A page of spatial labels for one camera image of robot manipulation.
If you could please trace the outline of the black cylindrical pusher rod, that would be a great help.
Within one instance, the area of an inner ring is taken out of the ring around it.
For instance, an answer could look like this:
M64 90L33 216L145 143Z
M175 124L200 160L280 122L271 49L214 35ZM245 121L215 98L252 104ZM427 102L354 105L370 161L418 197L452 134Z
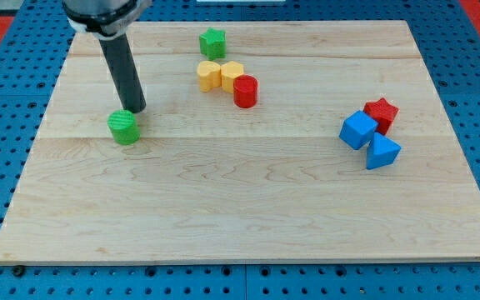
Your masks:
M140 113L146 107L146 100L127 35L113 40L100 40L99 43L122 108L131 113Z

